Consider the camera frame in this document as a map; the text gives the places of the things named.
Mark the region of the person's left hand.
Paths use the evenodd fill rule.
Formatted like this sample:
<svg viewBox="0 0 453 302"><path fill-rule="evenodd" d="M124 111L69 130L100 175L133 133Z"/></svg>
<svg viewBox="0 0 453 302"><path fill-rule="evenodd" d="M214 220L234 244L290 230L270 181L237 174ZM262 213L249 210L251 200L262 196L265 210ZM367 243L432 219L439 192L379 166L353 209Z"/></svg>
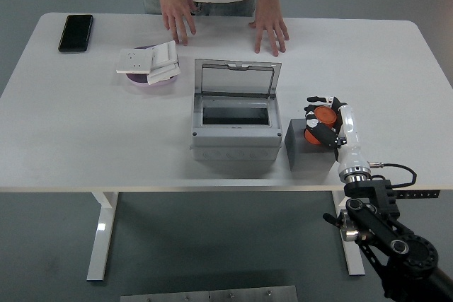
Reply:
<svg viewBox="0 0 453 302"><path fill-rule="evenodd" d="M261 50L264 37L267 37L272 56L277 57L286 52L286 41L289 40L287 26L282 17L280 3L261 3L256 5L254 21L249 26L256 31L254 52Z"/></svg>

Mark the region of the person's right hand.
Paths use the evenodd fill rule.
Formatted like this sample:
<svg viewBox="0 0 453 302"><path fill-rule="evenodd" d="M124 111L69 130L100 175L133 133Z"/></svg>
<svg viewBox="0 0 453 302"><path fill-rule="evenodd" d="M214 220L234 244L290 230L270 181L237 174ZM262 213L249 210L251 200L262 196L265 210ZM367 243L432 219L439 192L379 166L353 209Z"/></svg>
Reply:
<svg viewBox="0 0 453 302"><path fill-rule="evenodd" d="M160 4L165 28L171 32L175 43L186 46L188 33L196 34L193 0L160 0Z"/></svg>

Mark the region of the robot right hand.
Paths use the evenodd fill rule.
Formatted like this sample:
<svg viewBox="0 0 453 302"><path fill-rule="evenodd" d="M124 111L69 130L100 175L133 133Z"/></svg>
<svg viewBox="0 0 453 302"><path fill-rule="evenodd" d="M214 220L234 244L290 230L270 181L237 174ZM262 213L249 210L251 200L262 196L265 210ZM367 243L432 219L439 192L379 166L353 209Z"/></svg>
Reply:
<svg viewBox="0 0 453 302"><path fill-rule="evenodd" d="M307 102L305 130L335 151L341 182L369 179L371 170L361 153L352 107L336 97L311 96Z"/></svg>

